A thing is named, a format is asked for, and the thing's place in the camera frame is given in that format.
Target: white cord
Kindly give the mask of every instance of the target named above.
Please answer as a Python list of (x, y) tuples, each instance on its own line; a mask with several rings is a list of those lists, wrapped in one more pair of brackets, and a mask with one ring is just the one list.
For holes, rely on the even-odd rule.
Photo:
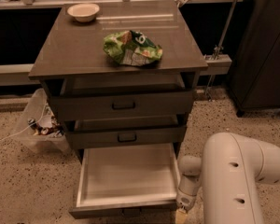
[(42, 120), (42, 118), (44, 117), (44, 112), (45, 112), (46, 106), (47, 106), (47, 103), (44, 104), (43, 111), (41, 112), (41, 117), (39, 118), (38, 121), (33, 122), (32, 124), (28, 125), (28, 126), (27, 126), (25, 129), (23, 129), (22, 131), (19, 131), (19, 132), (17, 132), (17, 133), (14, 133), (14, 134), (12, 134), (12, 135), (9, 135), (9, 136), (7, 136), (7, 137), (5, 137), (5, 138), (0, 139), (0, 142), (1, 142), (1, 141), (4, 141), (4, 140), (6, 140), (6, 139), (8, 139), (8, 138), (10, 138), (10, 137), (16, 136), (16, 135), (18, 135), (18, 134), (20, 134), (20, 133), (23, 133), (25, 130), (31, 128), (31, 125), (33, 125), (33, 124), (35, 124), (35, 123), (38, 123), (40, 120)]

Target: speckled floor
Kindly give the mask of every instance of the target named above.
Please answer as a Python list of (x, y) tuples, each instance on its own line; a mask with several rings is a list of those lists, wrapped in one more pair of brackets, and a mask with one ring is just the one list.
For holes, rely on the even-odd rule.
[[(224, 89), (214, 89), (213, 102), (198, 95), (180, 155), (201, 156), (203, 144), (213, 133), (233, 132), (264, 140), (280, 147), (280, 118), (275, 111), (253, 112), (242, 118)], [(0, 100), (7, 103), (0, 111), (0, 140), (11, 134), (21, 111), (8, 106), (29, 99)], [(19, 141), (0, 141), (0, 224), (53, 223), (175, 223), (175, 213), (149, 214), (140, 217), (98, 217), (74, 220), (68, 209), (75, 202), (80, 163), (74, 153), (34, 154)], [(259, 200), (266, 224), (280, 224), (280, 184), (258, 185)], [(203, 223), (203, 194), (186, 220)]]

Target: trash bin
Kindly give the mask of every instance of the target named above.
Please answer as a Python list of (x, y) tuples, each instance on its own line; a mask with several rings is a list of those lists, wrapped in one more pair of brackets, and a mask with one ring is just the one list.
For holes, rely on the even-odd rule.
[(47, 104), (47, 95), (43, 89), (38, 89), (22, 112), (12, 131), (12, 135), (14, 135), (12, 138), (20, 141), (34, 153), (61, 151), (63, 154), (67, 154), (71, 148), (64, 135), (56, 137), (54, 135), (35, 135), (35, 130), (28, 124), (29, 119), (35, 119), (39, 123), (43, 122), (43, 119), (48, 118), (48, 112), (50, 109)]

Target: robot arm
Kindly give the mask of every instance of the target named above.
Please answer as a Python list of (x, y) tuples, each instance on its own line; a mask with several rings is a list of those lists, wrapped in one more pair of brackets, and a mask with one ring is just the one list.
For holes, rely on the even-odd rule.
[(217, 133), (204, 146), (200, 173), (199, 161), (186, 157), (179, 162), (182, 176), (176, 199), (180, 208), (190, 210), (202, 186), (205, 224), (264, 223), (255, 182), (280, 183), (279, 147)]

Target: crumpled bag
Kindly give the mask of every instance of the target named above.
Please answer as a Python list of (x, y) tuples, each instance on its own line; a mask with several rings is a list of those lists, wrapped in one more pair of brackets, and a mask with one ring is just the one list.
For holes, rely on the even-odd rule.
[(104, 38), (104, 51), (116, 63), (142, 66), (159, 61), (162, 48), (140, 32), (124, 31)]

